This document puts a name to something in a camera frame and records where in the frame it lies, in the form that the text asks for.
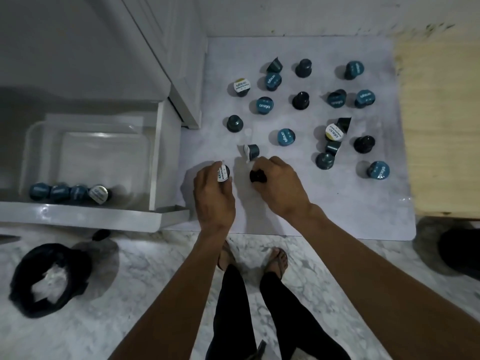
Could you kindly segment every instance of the marble floor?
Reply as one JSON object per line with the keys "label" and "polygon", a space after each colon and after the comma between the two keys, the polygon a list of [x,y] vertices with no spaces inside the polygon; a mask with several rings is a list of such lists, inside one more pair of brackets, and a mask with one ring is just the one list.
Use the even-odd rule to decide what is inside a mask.
{"label": "marble floor", "polygon": [[[413,242],[363,243],[480,321],[480,282],[450,270],[435,258],[435,237],[449,223],[429,220],[420,221]],[[89,230],[33,225],[2,226],[0,233],[21,236],[19,241],[0,245],[0,358],[4,360],[108,358],[167,284],[198,236],[184,231],[115,233],[111,240],[92,242]],[[390,359],[302,237],[232,234],[229,241],[243,266],[257,343],[266,340],[279,355],[275,327],[258,284],[270,248],[280,246],[289,255],[285,284],[351,358]],[[87,250],[93,258],[93,273],[82,296],[56,313],[27,319],[9,302],[9,283],[21,258],[47,242]],[[192,359],[204,359],[212,339],[221,280],[222,272],[216,269]]]}

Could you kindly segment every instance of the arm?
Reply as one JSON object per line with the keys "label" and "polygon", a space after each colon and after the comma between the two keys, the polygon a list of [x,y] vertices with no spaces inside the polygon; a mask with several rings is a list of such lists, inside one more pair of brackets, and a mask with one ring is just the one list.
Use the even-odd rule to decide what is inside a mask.
{"label": "arm", "polygon": [[140,320],[120,342],[111,360],[188,360],[207,302],[217,260],[235,219],[231,178],[218,183],[221,162],[194,180],[201,232],[187,259]]}
{"label": "arm", "polygon": [[330,221],[279,157],[253,169],[267,177],[255,189],[309,242],[393,359],[478,359],[480,323]]}

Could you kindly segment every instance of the white plastic drawer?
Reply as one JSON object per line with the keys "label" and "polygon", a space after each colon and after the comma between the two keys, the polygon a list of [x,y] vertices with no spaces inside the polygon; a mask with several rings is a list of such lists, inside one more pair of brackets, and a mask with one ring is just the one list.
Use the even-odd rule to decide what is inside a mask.
{"label": "white plastic drawer", "polygon": [[[175,206],[182,122],[169,101],[51,110],[0,109],[0,221],[154,232],[188,220]],[[113,194],[101,206],[33,202],[37,182]]]}

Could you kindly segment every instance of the forearm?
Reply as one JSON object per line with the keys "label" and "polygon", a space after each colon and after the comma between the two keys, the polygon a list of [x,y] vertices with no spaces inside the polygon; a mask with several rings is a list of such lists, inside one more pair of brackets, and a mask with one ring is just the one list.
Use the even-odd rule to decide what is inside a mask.
{"label": "forearm", "polygon": [[331,222],[317,206],[290,223],[393,359],[473,359],[480,323]]}
{"label": "forearm", "polygon": [[110,359],[190,358],[227,233],[200,233],[187,259]]}

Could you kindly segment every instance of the foot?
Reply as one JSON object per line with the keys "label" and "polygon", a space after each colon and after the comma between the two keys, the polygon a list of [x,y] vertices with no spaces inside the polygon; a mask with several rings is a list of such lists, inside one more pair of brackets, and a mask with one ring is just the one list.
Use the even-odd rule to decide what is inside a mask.
{"label": "foot", "polygon": [[230,264],[237,266],[237,260],[235,260],[232,254],[229,243],[225,240],[220,255],[218,256],[217,266],[225,272]]}
{"label": "foot", "polygon": [[268,263],[265,266],[265,273],[273,272],[279,279],[282,279],[283,274],[289,267],[289,259],[287,253],[282,248],[273,248]]}

